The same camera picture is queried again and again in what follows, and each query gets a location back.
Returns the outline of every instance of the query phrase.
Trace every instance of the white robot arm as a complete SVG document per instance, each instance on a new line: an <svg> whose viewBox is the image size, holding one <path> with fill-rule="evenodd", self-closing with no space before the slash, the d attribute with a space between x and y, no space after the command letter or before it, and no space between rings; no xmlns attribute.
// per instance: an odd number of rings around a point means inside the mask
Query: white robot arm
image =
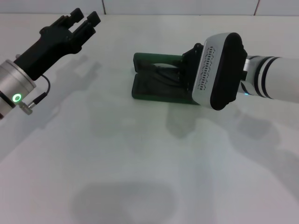
<svg viewBox="0 0 299 224"><path fill-rule="evenodd" d="M211 36L182 56L136 53L134 65L136 99L218 111L238 92L299 103L299 59L248 56L237 33Z"/></svg>

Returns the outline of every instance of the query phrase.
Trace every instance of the black gripper housing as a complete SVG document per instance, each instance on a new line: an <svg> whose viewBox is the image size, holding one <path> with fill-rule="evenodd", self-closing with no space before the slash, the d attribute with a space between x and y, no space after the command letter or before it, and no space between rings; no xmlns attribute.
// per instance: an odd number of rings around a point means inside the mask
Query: black gripper housing
<svg viewBox="0 0 299 224"><path fill-rule="evenodd" d="M100 23L96 12L92 12L73 33L69 31L69 28L83 18L81 10L76 8L71 16L63 15L49 27L44 27L39 32L40 39L20 55L14 63L23 69L32 80L37 80L61 57L78 53L82 49L82 45L95 34L94 27Z"/></svg>

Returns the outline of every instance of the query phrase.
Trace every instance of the green plastic object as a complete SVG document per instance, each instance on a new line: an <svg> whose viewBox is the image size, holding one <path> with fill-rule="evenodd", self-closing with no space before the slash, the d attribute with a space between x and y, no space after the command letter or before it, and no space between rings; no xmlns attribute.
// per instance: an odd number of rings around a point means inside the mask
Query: green plastic object
<svg viewBox="0 0 299 224"><path fill-rule="evenodd" d="M132 96L135 99L198 105L192 90L203 46L182 56L135 53Z"/></svg>

